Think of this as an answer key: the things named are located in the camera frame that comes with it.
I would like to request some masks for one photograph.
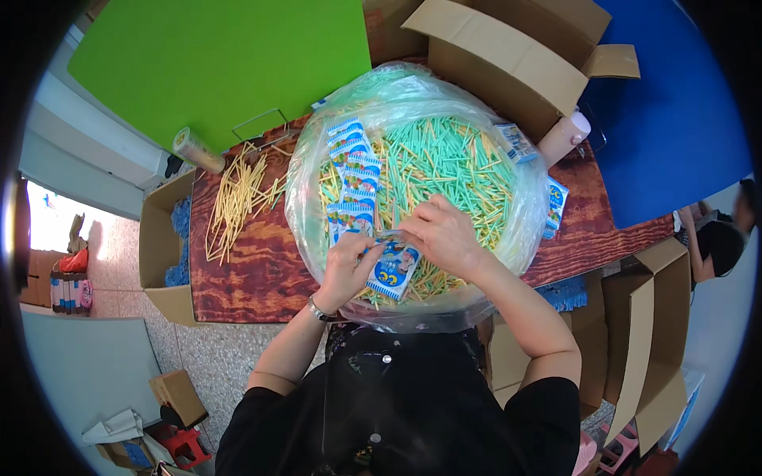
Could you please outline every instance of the woman's hand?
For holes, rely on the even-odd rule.
[[[439,193],[419,203],[398,228],[431,263],[466,281],[473,281],[481,263],[491,256],[479,246],[471,217]]]
[[[365,287],[370,271],[381,258],[384,248],[370,236],[344,233],[328,250],[323,284],[312,298],[315,306],[326,314],[334,314],[352,299]],[[368,252],[358,261],[366,249]]]
[[[693,212],[690,211],[689,206],[684,206],[677,211],[677,216],[680,217],[680,221],[683,223],[683,228],[688,228],[690,223],[693,223]]]

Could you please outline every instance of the pile of straws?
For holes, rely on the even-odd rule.
[[[387,131],[372,145],[376,157],[384,162],[376,195],[377,230],[395,229],[429,193],[442,193],[471,215],[479,244],[495,249],[511,210],[515,175],[513,164],[502,160],[487,134],[455,117],[438,117]],[[328,203],[336,203],[341,193],[338,173],[327,156],[319,180],[325,209]],[[325,233],[328,236],[328,223]],[[424,258],[401,302],[422,301],[465,284]],[[396,303],[370,288],[356,297],[376,307]]]
[[[219,260],[219,265],[230,262],[230,249],[241,233],[246,217],[259,208],[250,219],[255,219],[265,209],[272,210],[286,189],[285,176],[275,179],[265,191],[260,190],[267,169],[267,153],[262,154],[254,165],[246,163],[245,156],[256,149],[246,142],[219,182],[217,198],[207,225],[207,262]]]

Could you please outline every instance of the clear plastic bag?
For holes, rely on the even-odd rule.
[[[319,174],[328,160],[328,126],[357,116],[371,140],[388,128],[428,117],[459,117],[500,143],[497,117],[479,99],[441,81],[420,65],[391,62],[338,89],[307,121],[287,175],[286,218],[309,272],[321,283],[328,241],[325,210],[319,198]],[[502,158],[509,160],[504,151]],[[514,165],[514,200],[495,255],[516,275],[524,273],[539,247],[549,209],[547,170],[542,160]],[[394,306],[353,299],[341,308],[351,321],[393,333],[458,332],[488,317],[494,307],[481,291],[468,285],[422,302]]]

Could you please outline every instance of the green board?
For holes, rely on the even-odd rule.
[[[217,151],[274,108],[288,120],[370,69],[361,0],[111,0],[69,73],[167,150],[189,126]],[[244,139],[283,123],[268,114]]]

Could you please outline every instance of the red bag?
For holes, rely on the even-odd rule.
[[[88,270],[88,249],[68,258],[61,258],[58,262],[59,270],[64,273],[86,273]]]

